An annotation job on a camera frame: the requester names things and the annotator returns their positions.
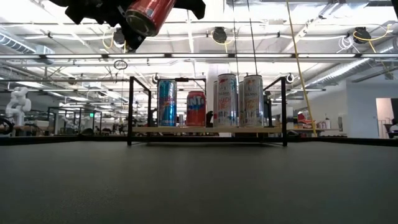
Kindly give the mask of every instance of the ceiling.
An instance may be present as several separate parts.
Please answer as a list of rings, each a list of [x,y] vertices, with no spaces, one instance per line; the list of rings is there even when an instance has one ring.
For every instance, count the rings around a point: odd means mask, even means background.
[[[289,16],[284,3],[269,2],[247,6],[237,4],[232,10],[224,1],[204,0],[205,18],[198,21],[191,12],[172,9],[158,36],[147,38],[137,53],[294,53]],[[343,49],[341,42],[355,27],[365,26],[372,38],[385,38],[375,45],[395,36],[398,31],[393,7],[366,7],[366,2],[340,4],[328,11],[324,19],[319,14],[325,3],[304,2],[292,4],[292,23],[297,38],[299,53],[350,53],[369,50],[368,44],[352,44]],[[115,28],[107,24],[98,25],[94,20],[84,19],[75,25],[58,7],[50,1],[13,0],[4,1],[0,7],[0,32],[6,31],[31,45],[44,45],[55,54],[106,54],[124,53],[123,46],[112,43]],[[227,45],[216,43],[211,38],[214,27],[222,26],[228,35]],[[2,54],[18,52],[0,46]],[[152,77],[160,78],[206,77],[211,63],[227,63],[231,72],[239,70],[240,77],[256,71],[263,76],[264,85],[277,77],[292,73],[298,75],[297,64],[292,62],[239,61],[220,62],[217,58],[206,60],[172,60],[171,58],[150,60],[128,60],[128,68],[117,71],[113,60],[55,60],[52,65],[34,61],[7,61],[44,76],[45,67],[52,78],[118,78],[137,77],[149,88],[155,88]],[[308,77],[330,68],[335,63],[325,61],[300,63],[303,74]],[[126,88],[128,83],[103,83],[106,88]],[[182,84],[184,88],[198,88],[196,83]],[[81,88],[62,83],[63,88]],[[147,99],[139,100],[145,104]]]

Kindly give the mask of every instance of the tall can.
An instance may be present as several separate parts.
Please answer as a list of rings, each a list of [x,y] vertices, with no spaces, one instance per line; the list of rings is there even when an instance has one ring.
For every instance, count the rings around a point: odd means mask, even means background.
[[[202,91],[188,93],[187,126],[206,126],[206,96]]]
[[[127,23],[143,36],[156,36],[175,2],[176,0],[133,1],[126,11]]]
[[[177,125],[177,82],[160,80],[157,90],[157,125]]]
[[[244,127],[244,91],[243,82],[239,82],[239,127]]]
[[[217,127],[236,127],[238,124],[236,75],[218,75],[217,94]]]
[[[262,77],[249,75],[243,79],[244,86],[244,126],[263,127],[264,96],[262,94]]]
[[[217,127],[218,81],[213,82],[213,127]]]

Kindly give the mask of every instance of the white can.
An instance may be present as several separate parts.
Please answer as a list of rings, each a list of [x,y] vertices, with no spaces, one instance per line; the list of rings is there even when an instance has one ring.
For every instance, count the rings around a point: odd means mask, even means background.
[[[244,127],[244,91],[243,82],[239,82],[239,127]]]
[[[236,127],[238,125],[236,75],[218,75],[217,94],[217,127]]]
[[[213,83],[213,127],[217,127],[217,107],[218,107],[218,82],[214,81]]]
[[[244,126],[263,127],[264,96],[262,77],[249,75],[243,79],[244,86]]]

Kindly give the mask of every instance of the red soda can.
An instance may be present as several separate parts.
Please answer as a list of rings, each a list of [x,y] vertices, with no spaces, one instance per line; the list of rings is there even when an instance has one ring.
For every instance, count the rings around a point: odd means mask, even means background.
[[[188,93],[187,126],[206,126],[206,96],[202,91]]]
[[[176,0],[137,0],[126,11],[131,28],[146,37],[156,36]]]

